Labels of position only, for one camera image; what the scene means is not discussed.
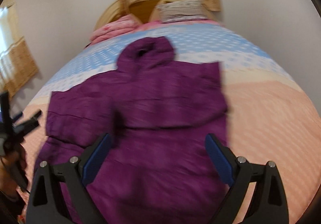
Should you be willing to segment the left hand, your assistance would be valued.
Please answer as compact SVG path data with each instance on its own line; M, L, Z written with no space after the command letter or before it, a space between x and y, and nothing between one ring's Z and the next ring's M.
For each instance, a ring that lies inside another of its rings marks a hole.
M11 153L1 157L1 191L12 199L18 197L16 190L18 184L12 175L12 168L16 164L20 164L23 170L27 167L25 149L21 144L18 144Z

